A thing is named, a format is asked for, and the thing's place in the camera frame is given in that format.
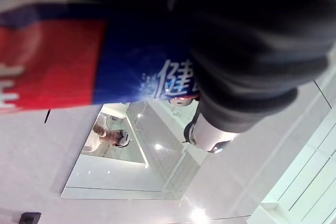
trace black object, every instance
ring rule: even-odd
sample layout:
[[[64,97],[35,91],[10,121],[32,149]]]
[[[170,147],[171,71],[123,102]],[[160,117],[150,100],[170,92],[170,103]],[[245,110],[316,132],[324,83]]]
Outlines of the black object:
[[[171,12],[191,23],[199,110],[216,128],[244,132],[287,107],[326,67],[336,0],[99,0]]]
[[[25,212],[21,215],[19,224],[37,224],[40,217],[40,212]]]

